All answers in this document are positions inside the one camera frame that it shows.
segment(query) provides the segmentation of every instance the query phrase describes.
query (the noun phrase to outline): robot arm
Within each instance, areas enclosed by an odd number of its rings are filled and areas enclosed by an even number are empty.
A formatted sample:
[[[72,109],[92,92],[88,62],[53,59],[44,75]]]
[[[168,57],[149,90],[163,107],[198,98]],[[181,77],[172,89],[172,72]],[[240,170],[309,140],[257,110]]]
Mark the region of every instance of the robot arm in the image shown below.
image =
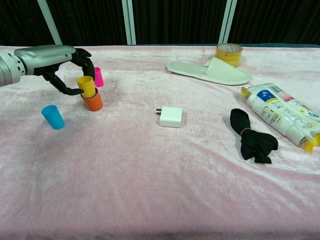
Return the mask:
[[[20,76],[43,76],[61,93],[82,94],[83,90],[67,87],[55,74],[61,64],[71,61],[82,67],[85,76],[95,79],[95,68],[89,59],[91,54],[82,48],[66,45],[43,45],[16,49],[14,55],[0,51],[0,87],[20,81]]]

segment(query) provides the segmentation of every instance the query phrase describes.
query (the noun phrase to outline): black curtain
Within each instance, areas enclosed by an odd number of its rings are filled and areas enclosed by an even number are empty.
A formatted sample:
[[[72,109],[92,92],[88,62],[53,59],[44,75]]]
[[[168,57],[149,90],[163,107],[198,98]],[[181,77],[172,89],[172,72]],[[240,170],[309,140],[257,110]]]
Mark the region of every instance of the black curtain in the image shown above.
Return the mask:
[[[64,45],[126,45],[121,0],[47,0]]]
[[[227,0],[133,0],[137,44],[217,44]]]
[[[55,44],[37,0],[0,0],[0,45]]]
[[[320,0],[238,0],[228,42],[320,44]]]

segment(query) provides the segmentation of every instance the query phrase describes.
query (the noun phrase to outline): pink velvet tablecloth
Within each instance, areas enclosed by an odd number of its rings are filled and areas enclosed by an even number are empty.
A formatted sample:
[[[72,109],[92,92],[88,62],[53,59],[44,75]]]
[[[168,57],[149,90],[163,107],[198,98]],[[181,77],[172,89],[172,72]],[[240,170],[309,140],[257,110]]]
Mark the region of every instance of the pink velvet tablecloth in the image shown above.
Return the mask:
[[[0,239],[320,239],[320,147],[307,153],[268,126],[241,86],[166,68],[204,64],[215,47],[85,49],[104,77],[98,112],[40,76],[0,88]],[[245,47],[239,68],[320,112],[320,48]],[[57,74],[76,88],[82,71]],[[52,104],[61,130],[41,115]],[[183,108],[182,128],[158,125],[162,106]],[[277,138],[271,165],[243,160],[233,108]]]

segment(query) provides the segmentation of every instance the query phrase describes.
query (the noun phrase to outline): roll of tape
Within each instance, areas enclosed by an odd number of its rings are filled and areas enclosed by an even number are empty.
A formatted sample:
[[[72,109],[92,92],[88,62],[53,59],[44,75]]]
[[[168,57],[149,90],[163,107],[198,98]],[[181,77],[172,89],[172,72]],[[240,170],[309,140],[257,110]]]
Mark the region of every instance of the roll of tape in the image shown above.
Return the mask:
[[[233,43],[220,43],[216,46],[215,57],[230,64],[231,66],[238,67],[240,64],[241,54],[243,48]]]

